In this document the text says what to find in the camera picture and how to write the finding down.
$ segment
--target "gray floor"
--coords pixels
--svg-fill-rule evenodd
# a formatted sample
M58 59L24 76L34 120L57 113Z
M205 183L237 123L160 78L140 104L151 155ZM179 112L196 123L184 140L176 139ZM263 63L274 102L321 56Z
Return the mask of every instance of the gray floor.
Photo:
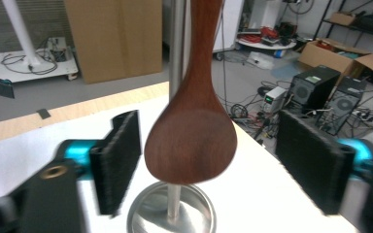
M277 83L288 88L295 73L303 70L297 66L299 53L290 51L283 58L274 58L274 70L260 69L250 64L243 64L241 58L248 56L249 50L229 51L224 61L213 61L213 83L223 105L229 109L234 103L248 105L256 100L257 89L262 82ZM49 78L32 82L15 83L16 99L0 97L0 121L14 117L34 114L40 109L53 109L85 100L106 96L129 89L168 81L168 53L164 50L163 71L142 77L118 80L106 83L85 84L82 78L67 81L65 78ZM259 111L258 103L249 105L250 114ZM275 143L265 141L265 146L273 152ZM357 211L365 197L366 186L352 183L348 193L349 202L343 214L352 223L357 224Z

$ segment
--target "desk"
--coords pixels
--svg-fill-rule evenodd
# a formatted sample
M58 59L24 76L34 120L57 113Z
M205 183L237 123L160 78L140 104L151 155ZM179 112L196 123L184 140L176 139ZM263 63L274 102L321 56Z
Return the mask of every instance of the desk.
M133 91L139 95L141 90ZM127 105L99 110L96 113L87 110L95 107L102 109L102 105L97 105L114 102L117 96L107 96L59 108L52 111L52 115L59 113L70 116L73 113L69 111L75 110L89 114L83 114L83 117L74 120L60 120L52 125L1 140L0 196L14 189L48 163L61 141L105 137L111 129L110 119L120 113L140 110L141 137L144 145L155 119L167 104L166 95L157 97L161 93L153 91L145 100L133 103L128 101ZM25 116L12 122L23 125L22 121L30 118L31 116ZM323 216L274 156L238 126L235 129L238 148L229 167L215 179L197 184L214 205L218 219L217 232L356 232L342 216ZM149 173L141 156L122 202L121 215L113 219L96 214L92 183L79 182L87 229L90 232L125 232L127 213L133 200L142 190L155 182L157 180Z

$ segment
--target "white stand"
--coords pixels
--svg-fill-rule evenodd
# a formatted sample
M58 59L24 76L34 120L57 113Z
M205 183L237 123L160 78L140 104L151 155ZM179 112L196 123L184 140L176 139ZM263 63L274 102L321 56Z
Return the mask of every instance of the white stand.
M2 2L11 20L11 24L17 33L17 38L23 51L0 53L0 79L10 80L13 83L62 75L67 75L69 80L75 79L78 73L78 67L71 50L68 48L65 51L65 62L54 61L52 63L45 61L41 56L37 55L37 52L32 46L16 0L2 0ZM7 66L2 64L2 61L9 57L13 58L6 62Z

